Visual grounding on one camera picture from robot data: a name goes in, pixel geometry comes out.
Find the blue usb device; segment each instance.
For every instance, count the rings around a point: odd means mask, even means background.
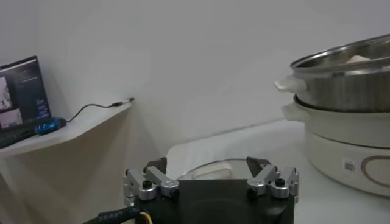
[[[46,135],[65,127],[66,124],[67,121],[64,118],[53,117],[52,121],[35,126],[34,132],[37,135]]]

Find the pot handle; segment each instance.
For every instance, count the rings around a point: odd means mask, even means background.
[[[287,121],[306,122],[310,118],[310,115],[306,111],[297,107],[295,103],[282,106],[282,112]]]
[[[293,75],[275,81],[274,85],[280,92],[298,93],[306,90],[305,81]]]

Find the white shelf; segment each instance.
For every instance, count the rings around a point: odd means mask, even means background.
[[[88,108],[81,112],[79,117],[75,118],[67,126],[58,131],[44,136],[33,136],[6,148],[0,149],[0,158],[19,155],[26,152],[42,149],[70,141],[101,123],[116,116],[131,107],[131,103],[125,103],[115,108]]]

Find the yellow wire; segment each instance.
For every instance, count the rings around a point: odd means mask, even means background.
[[[146,213],[146,212],[140,212],[140,214],[143,215],[143,216],[145,216],[145,218],[147,219],[147,222],[148,222],[149,224],[153,224],[152,218],[151,218],[151,216],[150,216],[148,213]]]

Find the label sticker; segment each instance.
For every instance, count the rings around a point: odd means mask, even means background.
[[[342,168],[344,170],[344,173],[356,175],[356,162],[354,160],[344,159],[342,163]]]

